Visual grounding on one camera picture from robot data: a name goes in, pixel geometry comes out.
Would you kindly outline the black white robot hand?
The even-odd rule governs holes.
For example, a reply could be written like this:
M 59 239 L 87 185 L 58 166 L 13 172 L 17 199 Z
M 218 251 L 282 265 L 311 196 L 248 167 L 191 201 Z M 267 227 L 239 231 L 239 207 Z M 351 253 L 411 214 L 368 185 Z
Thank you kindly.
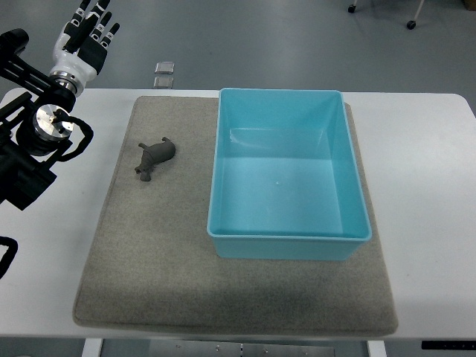
M 110 25 L 108 1 L 80 2 L 63 27 L 53 50 L 51 77 L 69 77 L 82 84 L 92 81 L 103 69 L 109 46 L 120 25 Z

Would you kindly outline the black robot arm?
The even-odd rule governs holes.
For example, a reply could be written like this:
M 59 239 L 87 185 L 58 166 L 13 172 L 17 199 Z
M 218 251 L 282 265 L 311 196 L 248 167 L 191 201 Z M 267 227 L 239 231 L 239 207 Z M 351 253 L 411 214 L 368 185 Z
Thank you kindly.
M 82 154 L 94 136 L 71 116 L 83 84 L 64 71 L 49 77 L 20 58 L 29 41 L 21 28 L 1 35 L 1 77 L 25 91 L 1 108 L 1 200 L 20 210 L 55 181 L 52 166 Z

